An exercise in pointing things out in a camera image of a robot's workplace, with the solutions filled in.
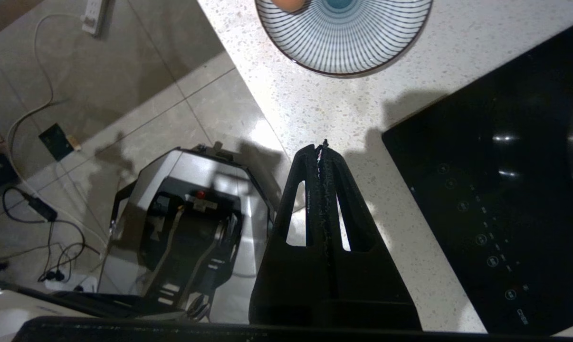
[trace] striped bowl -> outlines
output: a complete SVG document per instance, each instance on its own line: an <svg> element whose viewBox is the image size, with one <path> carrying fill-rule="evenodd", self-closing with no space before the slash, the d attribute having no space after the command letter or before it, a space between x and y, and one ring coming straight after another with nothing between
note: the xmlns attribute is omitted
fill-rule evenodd
<svg viewBox="0 0 573 342"><path fill-rule="evenodd" d="M386 65L421 31L432 0L306 0L286 12L256 0L274 45L320 74L351 76Z"/></svg>

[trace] power strip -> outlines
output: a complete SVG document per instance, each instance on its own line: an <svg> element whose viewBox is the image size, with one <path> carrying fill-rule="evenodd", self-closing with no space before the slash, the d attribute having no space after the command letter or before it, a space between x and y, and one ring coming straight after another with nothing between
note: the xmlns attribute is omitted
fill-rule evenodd
<svg viewBox="0 0 573 342"><path fill-rule="evenodd" d="M82 30L90 33L93 37L97 37L100 34L107 1L108 0L88 0L86 5L86 13L82 16Z"/></svg>

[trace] countertop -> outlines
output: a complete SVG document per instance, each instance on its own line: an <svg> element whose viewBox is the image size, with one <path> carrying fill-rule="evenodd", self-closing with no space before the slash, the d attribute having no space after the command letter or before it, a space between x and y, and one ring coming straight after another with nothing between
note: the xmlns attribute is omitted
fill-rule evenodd
<svg viewBox="0 0 573 342"><path fill-rule="evenodd" d="M381 134L573 25L573 0L434 0L410 50L358 78L289 61L265 34L254 0L198 2L289 157L325 138L344 156L423 329L484 332Z"/></svg>

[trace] black glass cooktop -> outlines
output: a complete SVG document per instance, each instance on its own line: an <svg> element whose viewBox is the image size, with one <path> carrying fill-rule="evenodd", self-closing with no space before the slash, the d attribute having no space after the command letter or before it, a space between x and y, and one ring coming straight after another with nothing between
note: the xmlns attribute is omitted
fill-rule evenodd
<svg viewBox="0 0 573 342"><path fill-rule="evenodd" d="M573 27L383 135L490 333L573 325L572 119Z"/></svg>

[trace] white cable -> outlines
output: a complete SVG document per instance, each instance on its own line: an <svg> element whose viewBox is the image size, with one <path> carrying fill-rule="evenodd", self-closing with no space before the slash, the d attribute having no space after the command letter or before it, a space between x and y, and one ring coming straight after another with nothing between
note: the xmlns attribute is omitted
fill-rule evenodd
<svg viewBox="0 0 573 342"><path fill-rule="evenodd" d="M48 101L46 101L46 103L35 108L34 110L31 110L28 113L26 113L25 115L23 115L22 117L17 119L12 124L12 126L10 126L10 129L8 130L8 134L6 136L6 141L8 144L7 145L7 147L8 147L7 148L8 160L10 161L12 168L14 169L15 173L17 174L17 176L21 180L22 184L24 184L24 186L26 186L32 193L34 193L37 198L44 201L52 209L56 210L57 212L61 212L61 214L64 214L65 216L69 217L70 219L72 219L76 223L80 224L80 226L83 227L85 230L87 230L90 234L93 234L93 236L95 236L100 241L100 243L103 244L104 247L107 247L107 243L105 242L105 239L102 238L100 235L98 235L97 232L93 231L92 229L90 229L89 227L84 225L83 222L81 222L76 217L72 216L69 212L67 212L67 210L64 210L63 208L61 208L55 204L50 203L47 199L44 199L39 194L39 192L37 190L35 190L26 181L26 179L24 179L24 177L20 174L19 170L17 169L16 164L14 163L14 158L12 157L12 147L13 147L12 140L16 136L16 132L19 129L19 125L22 123L22 121L24 121L24 119L26 119L26 118L30 117L31 115L33 115L33 114L47 108L48 106L50 106L52 104L52 100L54 100L54 89L52 88L52 82L50 81L50 76L48 76L48 73L44 69L43 65L41 64L41 61L39 60L39 57L37 56L37 32L39 31L39 27L41 26L41 23L44 22L46 19L51 18L51 17L72 17L72 18L80 19L80 17L78 17L77 15L73 15L73 14L69 14L69 13L52 13L52 14L46 15L45 17L41 18L41 20L39 20L39 22L35 26L35 32L34 32L34 36L33 36L33 54L35 56L35 61L37 62L37 66L41 70L41 73L44 75L44 78L46 79L46 82L48 83L48 86L50 88L50 98L48 99Z"/></svg>

